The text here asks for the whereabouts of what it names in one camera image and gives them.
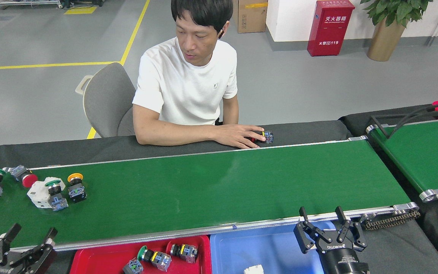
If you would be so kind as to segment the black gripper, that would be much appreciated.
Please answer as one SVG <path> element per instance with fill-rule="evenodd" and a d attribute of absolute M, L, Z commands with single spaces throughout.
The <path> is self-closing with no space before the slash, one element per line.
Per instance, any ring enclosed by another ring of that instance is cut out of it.
<path fill-rule="evenodd" d="M 6 264 L 5 253 L 10 250 L 11 242 L 21 230 L 21 225 L 15 223 L 6 233 L 0 235 L 0 274 L 41 274 L 46 272 L 56 258 L 54 238 L 58 231 L 54 227 L 49 229 L 43 243 L 34 248 L 19 253 L 14 258 L 14 266 Z"/>
<path fill-rule="evenodd" d="M 337 218 L 341 224 L 336 238 L 337 243 L 332 243 L 332 238 L 327 232 L 314 226 L 307 218 L 305 207 L 300 207 L 299 214 L 303 221 L 297 223 L 294 235 L 302 253 L 307 253 L 315 245 L 320 257 L 322 269 L 325 274 L 369 274 L 367 263 L 359 261 L 356 251 L 362 252 L 367 248 L 363 229 L 359 222 L 349 220 L 341 208 L 335 209 Z"/>

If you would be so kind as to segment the person's right hand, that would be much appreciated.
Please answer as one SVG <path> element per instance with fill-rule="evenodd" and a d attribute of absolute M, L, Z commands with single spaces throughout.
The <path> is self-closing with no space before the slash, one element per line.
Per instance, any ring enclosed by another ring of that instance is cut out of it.
<path fill-rule="evenodd" d="M 262 127 L 243 124 L 225 124 L 213 126 L 210 140 L 222 145 L 240 149 L 258 148 L 252 139 L 265 141 L 266 137 L 259 132 L 264 131 Z"/>

